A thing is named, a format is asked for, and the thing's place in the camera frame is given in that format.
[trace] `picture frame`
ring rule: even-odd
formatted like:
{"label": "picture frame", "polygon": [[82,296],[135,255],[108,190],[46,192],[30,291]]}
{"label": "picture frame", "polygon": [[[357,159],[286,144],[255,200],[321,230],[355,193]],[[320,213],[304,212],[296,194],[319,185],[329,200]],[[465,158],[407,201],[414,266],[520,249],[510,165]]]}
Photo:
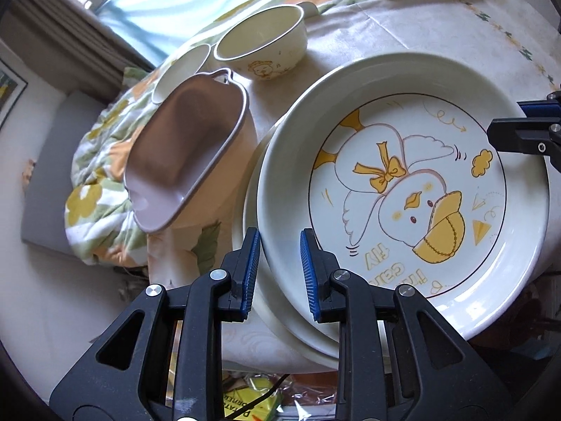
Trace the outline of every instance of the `picture frame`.
{"label": "picture frame", "polygon": [[27,82],[0,60],[0,129],[25,87]]}

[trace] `cartoon duck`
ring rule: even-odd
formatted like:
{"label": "cartoon duck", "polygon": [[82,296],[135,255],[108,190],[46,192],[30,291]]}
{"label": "cartoon duck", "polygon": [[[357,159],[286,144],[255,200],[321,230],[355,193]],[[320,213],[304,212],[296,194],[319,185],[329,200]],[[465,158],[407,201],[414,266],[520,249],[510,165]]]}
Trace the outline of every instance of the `cartoon duck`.
{"label": "cartoon duck", "polygon": [[415,164],[450,156],[454,149],[432,136],[404,139],[391,125],[364,126],[358,109],[340,126],[355,133],[336,154],[320,150],[314,169],[334,163],[338,180],[349,189],[343,223],[352,246],[357,246],[380,203],[378,221],[391,239],[404,242],[422,260],[436,264],[454,256],[465,234],[459,211],[460,191],[447,192],[441,175]]}

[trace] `tablecloth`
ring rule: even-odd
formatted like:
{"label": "tablecloth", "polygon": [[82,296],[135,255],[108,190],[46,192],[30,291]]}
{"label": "tablecloth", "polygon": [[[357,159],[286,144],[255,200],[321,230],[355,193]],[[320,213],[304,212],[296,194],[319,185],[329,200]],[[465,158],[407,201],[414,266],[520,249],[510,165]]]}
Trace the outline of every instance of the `tablecloth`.
{"label": "tablecloth", "polygon": [[[469,64],[515,101],[544,99],[559,88],[561,42],[555,28],[523,0],[362,0],[328,9],[308,19],[309,47],[290,73],[268,82],[236,77],[248,90],[257,133],[263,137],[310,85],[348,61],[405,49],[431,52]],[[536,267],[543,271],[558,258],[561,242],[561,174],[549,161],[550,217]],[[225,206],[221,226],[228,227]],[[150,279],[179,286],[189,282],[171,230],[149,241]],[[218,255],[229,250],[223,244]],[[325,370],[287,347],[251,313],[240,324],[223,325],[227,365],[270,372]]]}

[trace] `white bowl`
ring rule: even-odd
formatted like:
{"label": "white bowl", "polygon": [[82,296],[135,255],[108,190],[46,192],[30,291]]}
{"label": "white bowl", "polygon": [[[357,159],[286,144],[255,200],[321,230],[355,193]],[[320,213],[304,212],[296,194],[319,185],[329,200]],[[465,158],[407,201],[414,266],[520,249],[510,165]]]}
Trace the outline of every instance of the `white bowl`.
{"label": "white bowl", "polygon": [[152,92],[152,102],[154,104],[164,102],[172,91],[192,75],[200,72],[210,73],[217,69],[210,54],[211,50],[209,44],[201,44],[179,57],[158,80]]}
{"label": "white bowl", "polygon": [[357,60],[310,87],[271,139],[257,193],[267,261],[300,314],[316,325],[299,254],[313,227],[341,267],[416,285],[465,339],[496,320],[532,273],[549,209],[543,158],[487,141],[508,116],[523,116],[516,102],[436,55]]}
{"label": "white bowl", "polygon": [[273,6],[253,14],[224,34],[214,56],[248,79],[267,81],[283,75],[306,52],[305,14],[298,5]]}

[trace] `yellow bow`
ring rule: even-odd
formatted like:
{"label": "yellow bow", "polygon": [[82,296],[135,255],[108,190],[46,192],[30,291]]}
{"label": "yellow bow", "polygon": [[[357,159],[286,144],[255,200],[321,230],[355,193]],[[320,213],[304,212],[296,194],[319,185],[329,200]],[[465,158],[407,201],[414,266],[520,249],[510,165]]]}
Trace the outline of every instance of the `yellow bow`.
{"label": "yellow bow", "polygon": [[391,158],[388,156],[388,147],[386,142],[379,142],[376,145],[378,146],[378,150],[380,151],[380,157],[382,158],[382,163],[384,163],[384,169],[380,168],[371,168],[369,166],[364,166],[364,164],[357,163],[354,165],[353,172],[357,174],[374,174],[376,177],[372,177],[370,179],[370,184],[372,188],[378,191],[378,193],[383,193],[385,189],[388,187],[388,183],[394,177],[402,177],[407,174],[407,171],[401,166],[401,162],[399,158],[396,156],[392,156]]}

